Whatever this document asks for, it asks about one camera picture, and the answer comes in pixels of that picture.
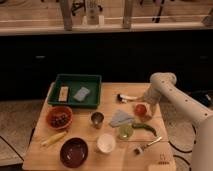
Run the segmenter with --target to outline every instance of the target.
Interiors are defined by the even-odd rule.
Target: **orange bowl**
[[[54,130],[65,129],[72,123],[72,109],[68,106],[54,106],[46,115],[46,122]]]

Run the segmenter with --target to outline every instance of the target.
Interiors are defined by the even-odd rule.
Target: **chili pepper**
[[[147,124],[144,124],[144,123],[132,123],[132,128],[134,128],[134,129],[141,129],[141,128],[146,129],[148,131],[151,131],[154,134],[154,136],[157,136],[156,130],[153,127],[151,127],[150,125],[147,125]]]

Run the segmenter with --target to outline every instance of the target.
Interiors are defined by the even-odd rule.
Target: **red tomato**
[[[137,104],[134,109],[135,115],[144,116],[147,112],[146,106],[143,104]]]

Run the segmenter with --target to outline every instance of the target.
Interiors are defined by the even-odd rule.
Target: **small white bowl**
[[[97,140],[97,148],[104,154],[111,153],[116,146],[115,138],[110,134],[102,134]]]

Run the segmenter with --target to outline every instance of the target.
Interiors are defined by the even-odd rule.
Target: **dark red bowl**
[[[69,168],[77,168],[88,156],[88,146],[81,138],[71,138],[61,147],[61,162]]]

